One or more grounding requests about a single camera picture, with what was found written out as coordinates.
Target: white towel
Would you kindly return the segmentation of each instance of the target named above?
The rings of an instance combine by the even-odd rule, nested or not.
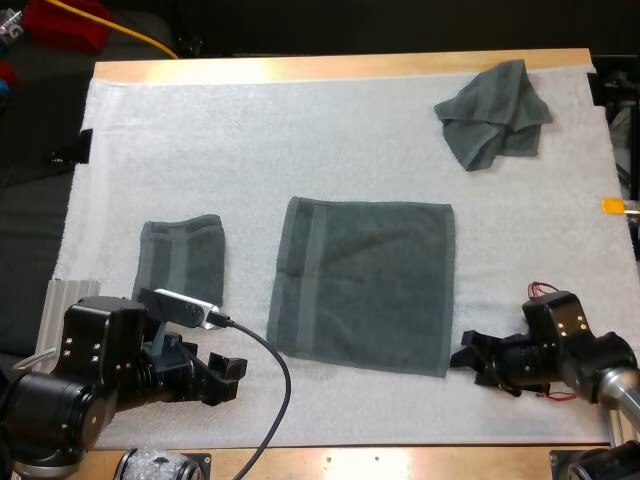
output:
[[[56,276],[95,278],[129,295],[145,221],[220,215],[227,239],[225,309],[265,334],[280,231],[293,195],[334,201],[451,203],[456,218],[452,344],[462,332],[524,332],[527,284],[575,292],[598,335],[640,345],[638,275],[624,218],[601,214],[620,194],[604,111],[587,67],[530,72],[555,119],[538,158],[462,169],[433,107],[474,74],[242,86],[92,83],[84,127],[88,166],[76,169]],[[245,357],[238,398],[211,408],[157,403],[118,414],[99,445],[250,447],[283,394],[260,346],[231,329],[182,331]],[[578,442],[607,438],[582,400],[512,398],[446,379],[288,359],[289,411],[273,445]]]

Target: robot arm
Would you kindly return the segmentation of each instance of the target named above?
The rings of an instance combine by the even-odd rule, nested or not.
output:
[[[197,345],[166,333],[168,320],[194,326],[191,320],[209,312],[182,303],[186,316],[176,317],[176,302],[154,293],[149,308],[122,298],[82,299],[65,314],[54,370],[5,385],[0,444],[23,478],[74,473],[118,411],[155,401],[217,405],[236,397],[246,360],[211,353],[205,365]]]
[[[629,344],[613,332],[595,337],[570,292],[533,298],[522,310],[528,334],[501,339],[467,331],[465,348],[451,357],[450,366],[472,368],[477,385],[516,397],[523,390],[548,393],[551,382],[562,381],[590,403],[619,409],[640,431],[640,370]],[[587,453],[573,459],[564,478],[640,478],[628,476],[640,475],[637,442]]]

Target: dark fabric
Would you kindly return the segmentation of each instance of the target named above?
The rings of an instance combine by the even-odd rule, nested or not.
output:
[[[540,125],[553,121],[522,60],[480,73],[435,110],[445,140],[467,171],[489,168],[496,155],[536,156]]]
[[[222,306],[224,251],[224,230],[217,215],[145,223],[133,298],[142,288],[164,288]]]
[[[3,186],[60,173],[47,154],[78,140],[90,74],[22,82],[0,117],[0,182]]]
[[[450,205],[294,197],[268,340],[295,357],[443,377],[454,232]]]
[[[0,353],[0,373],[4,375],[7,380],[14,380],[19,374],[14,372],[12,367],[20,360],[23,360],[23,357]]]
[[[114,19],[170,44],[157,17],[116,12]],[[45,165],[46,154],[76,142],[96,60],[152,58],[166,55],[113,33],[100,57],[41,47],[27,35],[3,59],[19,85],[0,117],[0,352],[33,353],[58,257],[72,174]]]
[[[68,173],[0,189],[0,352],[35,349],[71,180]]]

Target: wooden board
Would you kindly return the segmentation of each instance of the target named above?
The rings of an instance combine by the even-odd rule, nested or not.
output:
[[[163,85],[269,83],[336,78],[386,77],[480,71],[523,58],[527,68],[591,63],[587,49],[409,53],[334,57],[100,62],[94,77]]]
[[[523,58],[527,68],[591,63],[587,49],[444,52],[334,57],[102,62],[94,77],[164,85],[268,83],[480,71]],[[247,475],[269,480],[550,479],[549,451],[593,446],[447,446],[274,448]],[[213,478],[231,479],[252,450],[201,450],[212,455]],[[90,452],[74,480],[112,479],[123,451]]]
[[[274,448],[245,478],[251,480],[548,480],[550,450],[593,446]],[[230,480],[252,450],[210,453],[212,478]],[[91,452],[73,480],[111,480],[124,451]]]

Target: flat gray towel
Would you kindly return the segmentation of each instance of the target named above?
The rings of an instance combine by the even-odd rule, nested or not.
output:
[[[467,171],[489,168],[496,155],[536,156],[540,125],[553,121],[523,60],[480,73],[435,111],[445,140]]]
[[[451,205],[292,198],[268,340],[294,357],[444,377],[454,237]]]
[[[172,292],[222,305],[225,240],[218,215],[184,222],[146,222],[132,298],[142,288]]]

